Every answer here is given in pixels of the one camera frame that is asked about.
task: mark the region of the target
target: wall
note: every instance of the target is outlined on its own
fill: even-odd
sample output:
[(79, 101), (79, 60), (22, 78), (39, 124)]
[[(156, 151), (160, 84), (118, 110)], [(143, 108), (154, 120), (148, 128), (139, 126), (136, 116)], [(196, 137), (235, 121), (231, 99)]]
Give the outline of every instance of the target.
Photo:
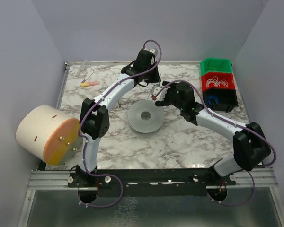
[(267, 0), (32, 0), (67, 62), (132, 60), (147, 39), (164, 61), (234, 59)]
[(64, 61), (29, 0), (0, 0), (0, 227), (17, 226), (37, 159), (15, 133), (33, 108), (54, 105)]
[(274, 170), (284, 202), (284, 0), (267, 3), (234, 67), (250, 119), (277, 150)]

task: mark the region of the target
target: gray plate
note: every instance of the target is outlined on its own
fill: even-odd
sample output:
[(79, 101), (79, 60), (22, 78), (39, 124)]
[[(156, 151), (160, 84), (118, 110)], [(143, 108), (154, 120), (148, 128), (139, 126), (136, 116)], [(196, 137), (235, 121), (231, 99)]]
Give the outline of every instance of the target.
[(141, 100), (129, 108), (127, 117), (132, 129), (140, 133), (151, 133), (162, 126), (164, 112), (154, 102)]

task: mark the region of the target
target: marble surface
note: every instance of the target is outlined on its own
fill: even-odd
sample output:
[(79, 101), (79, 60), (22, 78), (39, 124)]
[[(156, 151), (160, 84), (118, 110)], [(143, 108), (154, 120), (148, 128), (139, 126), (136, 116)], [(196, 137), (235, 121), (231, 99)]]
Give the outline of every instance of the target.
[[(82, 101), (101, 94), (120, 73), (124, 65), (88, 66), (77, 77), (80, 66), (71, 66), (67, 78), (60, 110), (79, 118)], [(160, 64), (162, 80), (184, 79), (201, 91), (199, 64)], [(99, 81), (100, 85), (80, 87), (81, 81)], [(151, 100), (150, 89), (136, 86), (109, 113), (110, 128), (102, 138), (97, 163), (99, 169), (146, 169), (146, 168), (196, 168), (210, 167), (223, 157), (233, 154), (232, 142), (219, 134), (186, 122), (180, 111), (163, 107), (165, 119), (161, 130), (152, 137), (134, 134), (128, 124), (127, 111), (138, 100)], [(218, 112), (239, 122), (248, 123), (248, 117), (240, 93), (239, 106), (230, 113)], [(81, 149), (62, 166), (47, 166), (47, 169), (69, 169), (81, 161)]]

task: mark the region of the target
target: purple cable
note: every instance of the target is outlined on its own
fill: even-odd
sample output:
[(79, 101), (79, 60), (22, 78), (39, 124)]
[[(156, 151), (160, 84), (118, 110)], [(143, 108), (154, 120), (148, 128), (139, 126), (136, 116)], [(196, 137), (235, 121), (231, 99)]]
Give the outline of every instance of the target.
[[(224, 118), (222, 118), (222, 117), (220, 117), (220, 116), (218, 116), (218, 115), (215, 115), (214, 112), (211, 112), (211, 111), (208, 109), (208, 107), (206, 106), (204, 100), (202, 99), (202, 96), (201, 96), (200, 92), (199, 92), (199, 91), (195, 88), (195, 86), (192, 85), (191, 83), (189, 83), (189, 82), (187, 82), (187, 81), (185, 81), (185, 80), (182, 80), (182, 79), (177, 79), (177, 80), (174, 80), (174, 81), (172, 81), (172, 82), (169, 82), (168, 84), (166, 84), (165, 86), (163, 86), (163, 88), (155, 95), (155, 98), (162, 92), (162, 90), (163, 90), (164, 88), (166, 88), (166, 87), (168, 87), (168, 86), (170, 86), (171, 84), (176, 83), (176, 82), (185, 82), (185, 83), (189, 84), (190, 87), (198, 94), (198, 96), (199, 96), (200, 99), (201, 99), (202, 104), (204, 105), (205, 110), (206, 110), (209, 114), (211, 114), (212, 116), (214, 116), (214, 117), (220, 119), (221, 121), (224, 121), (224, 122), (226, 122), (226, 123), (228, 123), (228, 124), (230, 124), (230, 125), (234, 125), (235, 127), (238, 127), (238, 128), (247, 130), (248, 132), (254, 134), (255, 136), (259, 137), (261, 140), (263, 140), (268, 146), (270, 146), (271, 150), (273, 151), (274, 158), (273, 158), (273, 160), (272, 160), (270, 163), (265, 164), (265, 165), (260, 165), (260, 167), (270, 166), (270, 165), (272, 165), (273, 163), (275, 163), (275, 161), (276, 161), (276, 150), (275, 150), (274, 146), (273, 146), (269, 141), (267, 141), (264, 137), (262, 137), (261, 135), (259, 135), (258, 133), (256, 133), (255, 131), (252, 131), (251, 129), (249, 129), (249, 128), (247, 128), (247, 127), (244, 127), (244, 126), (241, 126), (241, 125), (235, 125), (233, 122), (231, 122), (231, 121), (229, 121), (229, 120), (227, 120), (227, 119), (224, 119)], [(249, 202), (254, 198), (254, 196), (255, 196), (255, 191), (256, 191), (256, 190), (255, 190), (255, 187), (256, 187), (256, 185), (255, 185), (255, 180), (254, 180), (254, 178), (252, 177), (251, 173), (248, 172), (248, 174), (250, 175), (251, 180), (252, 180), (252, 183), (253, 183), (252, 195), (250, 196), (250, 198), (249, 198), (248, 200), (246, 200), (246, 201), (243, 202), (243, 203), (238, 203), (238, 204), (227, 204), (227, 203), (218, 202), (218, 201), (214, 200), (213, 198), (211, 198), (211, 199), (212, 199), (214, 202), (218, 203), (218, 204), (225, 205), (225, 206), (230, 206), (230, 207), (241, 206), (241, 205), (245, 205), (245, 204), (249, 203)]]
[[(130, 76), (130, 77), (124, 78), (124, 79), (122, 79), (122, 80), (120, 81), (120, 83), (114, 84), (114, 85), (102, 96), (102, 98), (106, 98), (106, 97), (115, 89), (115, 87), (117, 87), (118, 85), (120, 85), (120, 84), (123, 83), (124, 81), (126, 81), (126, 80), (128, 80), (128, 79), (132, 79), (132, 78), (138, 77), (138, 76), (141, 76), (141, 75), (143, 75), (143, 74), (145, 74), (145, 73), (148, 73), (148, 72), (152, 71), (154, 68), (156, 68), (156, 67), (158, 66), (158, 64), (159, 64), (160, 61), (161, 61), (161, 57), (162, 57), (162, 50), (161, 50), (161, 47), (160, 47), (160, 45), (159, 45), (159, 43), (158, 43), (157, 41), (152, 40), (152, 39), (149, 39), (149, 40), (147, 40), (147, 41), (144, 43), (143, 48), (145, 48), (145, 45), (146, 45), (148, 42), (153, 42), (153, 43), (155, 43), (155, 44), (158, 46), (158, 48), (159, 48), (160, 54), (159, 54), (159, 59), (158, 59), (158, 61), (156, 62), (156, 64), (155, 64), (153, 67), (151, 67), (150, 69), (148, 69), (148, 70), (146, 70), (146, 71), (144, 71), (144, 72), (140, 72), (140, 73), (137, 73), (137, 74), (132, 75), (132, 76)], [(113, 178), (117, 179), (118, 182), (120, 183), (120, 186), (121, 186), (121, 193), (120, 193), (119, 198), (118, 198), (115, 202), (113, 202), (113, 203), (111, 203), (111, 204), (108, 204), (108, 205), (104, 205), (104, 206), (98, 206), (98, 205), (92, 205), (92, 204), (88, 204), (88, 203), (83, 203), (83, 202), (81, 201), (80, 196), (78, 195), (78, 199), (80, 200), (80, 203), (84, 204), (85, 206), (95, 207), (95, 208), (106, 208), (106, 207), (114, 206), (116, 203), (118, 203), (118, 202), (121, 200), (122, 195), (123, 195), (123, 185), (122, 185), (122, 181), (120, 180), (119, 177), (117, 177), (117, 176), (115, 176), (115, 175), (111, 175), (111, 174), (92, 174), (92, 173), (90, 173), (90, 172), (88, 171), (87, 166), (86, 166), (85, 151), (86, 151), (86, 146), (87, 146), (89, 140), (88, 140), (88, 137), (87, 137), (87, 136), (81, 135), (81, 129), (82, 129), (82, 126), (83, 126), (83, 124), (84, 124), (84, 122), (85, 122), (87, 116), (88, 116), (88, 115), (93, 111), (93, 109), (94, 109), (99, 103), (101, 103), (101, 102), (102, 102), (102, 99), (99, 99), (99, 100), (87, 111), (87, 113), (86, 113), (86, 114), (84, 115), (84, 117), (82, 118), (81, 124), (80, 124), (79, 129), (78, 129), (78, 136), (83, 137), (83, 138), (85, 138), (85, 140), (86, 140), (86, 142), (85, 142), (85, 144), (84, 144), (84, 147), (83, 147), (83, 151), (82, 151), (83, 164), (84, 164), (84, 168), (85, 168), (86, 173), (88, 173), (88, 174), (91, 175), (91, 176), (94, 176), (94, 177), (98, 177), (98, 176), (110, 176), (110, 177), (113, 177)]]

